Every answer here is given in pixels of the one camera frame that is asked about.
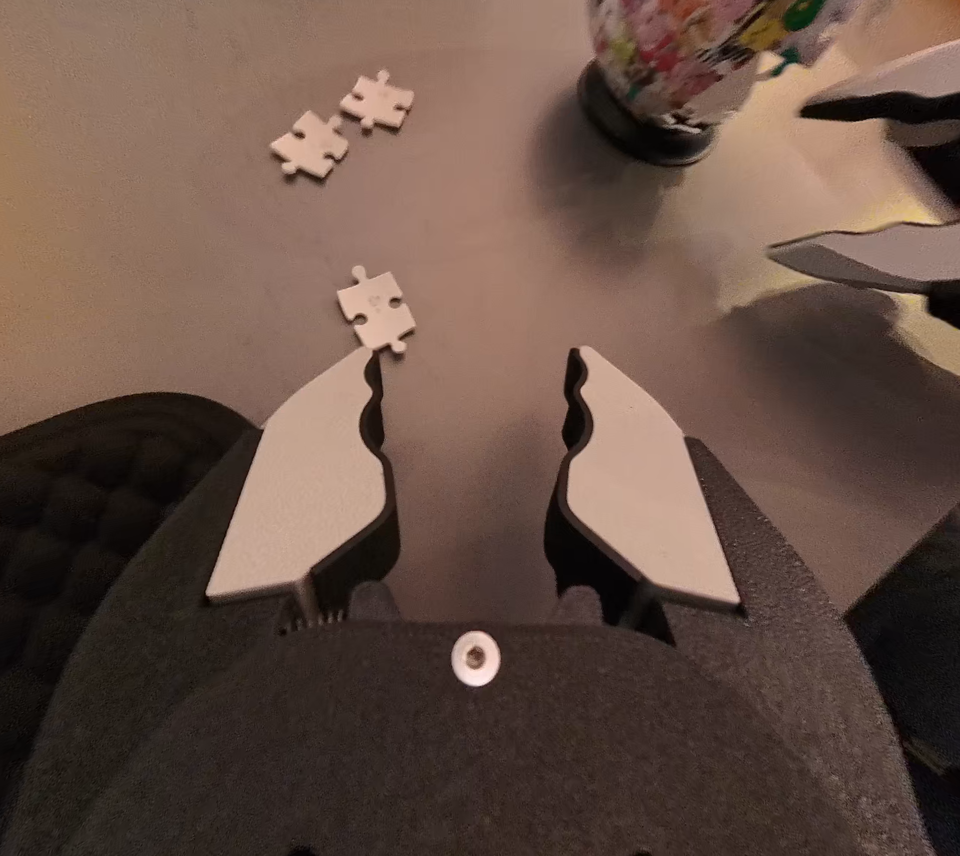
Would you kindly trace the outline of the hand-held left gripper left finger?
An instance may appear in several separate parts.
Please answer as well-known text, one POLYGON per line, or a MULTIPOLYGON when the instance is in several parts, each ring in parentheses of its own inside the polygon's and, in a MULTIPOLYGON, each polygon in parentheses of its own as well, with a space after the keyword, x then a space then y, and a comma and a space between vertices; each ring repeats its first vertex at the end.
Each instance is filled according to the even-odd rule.
POLYGON ((400 555, 378 355, 358 349, 265 423, 206 586, 226 604, 291 597, 302 614, 345 612, 400 555))

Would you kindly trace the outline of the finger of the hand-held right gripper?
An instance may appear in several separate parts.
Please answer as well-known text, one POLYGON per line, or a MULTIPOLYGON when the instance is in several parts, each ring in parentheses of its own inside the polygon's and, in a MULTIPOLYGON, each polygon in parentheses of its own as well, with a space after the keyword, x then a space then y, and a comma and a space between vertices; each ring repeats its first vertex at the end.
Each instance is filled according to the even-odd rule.
POLYGON ((923 297, 928 315, 959 328, 958 221, 817 233, 770 245, 766 256, 822 282, 923 297))
POLYGON ((958 142, 959 43, 932 46, 887 62, 812 95, 800 118, 883 121, 886 135, 908 149, 958 142))

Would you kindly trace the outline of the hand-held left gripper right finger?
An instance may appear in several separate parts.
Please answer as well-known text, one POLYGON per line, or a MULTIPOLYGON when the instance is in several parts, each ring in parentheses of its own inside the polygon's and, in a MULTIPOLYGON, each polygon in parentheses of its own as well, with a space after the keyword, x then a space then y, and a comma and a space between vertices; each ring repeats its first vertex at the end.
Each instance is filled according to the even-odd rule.
POLYGON ((614 627, 667 627, 666 605, 741 616, 682 429, 589 346, 569 350, 562 391, 565 452, 546 512, 558 596, 590 589, 614 627))

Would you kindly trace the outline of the white puzzle piece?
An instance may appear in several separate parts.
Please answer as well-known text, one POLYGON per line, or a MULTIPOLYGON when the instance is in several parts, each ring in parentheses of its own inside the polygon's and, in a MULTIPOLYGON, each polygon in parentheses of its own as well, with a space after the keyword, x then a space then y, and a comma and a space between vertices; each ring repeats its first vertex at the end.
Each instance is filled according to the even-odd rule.
POLYGON ((366 133, 376 127, 398 131, 412 110, 414 100, 413 90, 394 85, 390 72, 381 69, 374 78, 360 75, 351 90, 341 98, 339 109, 356 120, 366 133))
POLYGON ((370 277, 360 264, 351 269, 351 276, 353 284, 337 292, 344 320, 364 348, 403 357, 416 322, 396 278, 391 272, 370 277))
POLYGON ((280 160, 286 178, 304 174, 324 180, 350 150, 349 141, 341 133, 342 126, 343 119, 338 114, 324 120, 307 111, 290 131, 270 143, 270 153, 280 160))

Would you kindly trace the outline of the black ball stand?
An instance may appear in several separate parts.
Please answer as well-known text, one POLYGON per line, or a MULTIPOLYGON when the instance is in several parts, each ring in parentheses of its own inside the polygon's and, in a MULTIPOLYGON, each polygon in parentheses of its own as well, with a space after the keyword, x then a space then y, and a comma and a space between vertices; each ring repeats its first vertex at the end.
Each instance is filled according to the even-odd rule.
POLYGON ((690 126, 633 117, 607 85, 595 59, 580 74, 577 98, 586 119, 609 144, 651 166, 693 166, 712 153, 721 131, 719 123, 690 126))

